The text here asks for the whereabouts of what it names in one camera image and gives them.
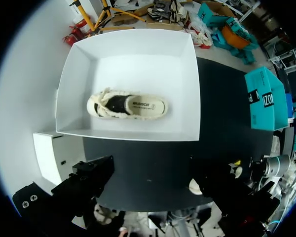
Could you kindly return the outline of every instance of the screw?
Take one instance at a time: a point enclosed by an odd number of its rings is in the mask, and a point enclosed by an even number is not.
[[[24,201],[23,203],[22,203],[22,207],[23,208],[27,208],[27,207],[29,207],[29,202],[28,201]]]
[[[32,196],[30,197],[30,200],[31,200],[31,201],[36,201],[36,200],[37,200],[37,196],[36,196],[36,195],[32,195]]]

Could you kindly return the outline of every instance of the box label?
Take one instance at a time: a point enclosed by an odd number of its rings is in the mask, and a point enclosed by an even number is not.
[[[202,15],[201,15],[201,17],[200,17],[200,18],[201,18],[201,20],[203,20],[203,19],[204,19],[204,17],[205,17],[205,12],[203,12],[203,13],[202,13]]]
[[[248,93],[249,103],[255,103],[260,100],[258,89],[255,89]]]
[[[272,92],[266,93],[262,96],[264,107],[269,107],[274,105]]]

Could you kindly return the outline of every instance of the cable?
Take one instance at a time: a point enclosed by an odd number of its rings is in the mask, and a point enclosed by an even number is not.
[[[272,221],[271,223],[269,223],[268,225],[272,225],[272,224],[279,224],[280,223],[280,221]]]
[[[178,234],[178,237],[180,237],[180,234],[179,234],[179,232],[178,232],[178,230],[174,227],[174,226],[172,226],[172,230],[175,230],[176,231],[176,233]]]
[[[171,212],[171,215],[173,215],[175,218],[178,218],[178,219],[180,219],[180,220],[183,220],[183,219],[185,219],[186,217],[189,217],[190,215],[186,215],[186,216],[177,216],[177,215],[175,215],[173,212]]]
[[[174,233],[174,227],[172,227],[173,237],[176,237],[176,234]]]
[[[261,182],[262,182],[263,177],[261,178],[259,185],[258,185],[258,191],[261,189]]]

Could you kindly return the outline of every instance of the shoe insole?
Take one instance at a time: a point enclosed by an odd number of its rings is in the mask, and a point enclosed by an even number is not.
[[[153,117],[164,113],[165,105],[162,100],[153,96],[136,96],[129,100],[128,106],[134,115]]]

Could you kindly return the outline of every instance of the black bracket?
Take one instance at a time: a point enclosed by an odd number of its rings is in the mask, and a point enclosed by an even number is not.
[[[80,1],[79,0],[76,0],[76,1],[74,1],[73,3],[71,3],[69,6],[72,6],[72,5],[75,5],[75,6],[80,6],[81,5],[81,3],[80,3]]]

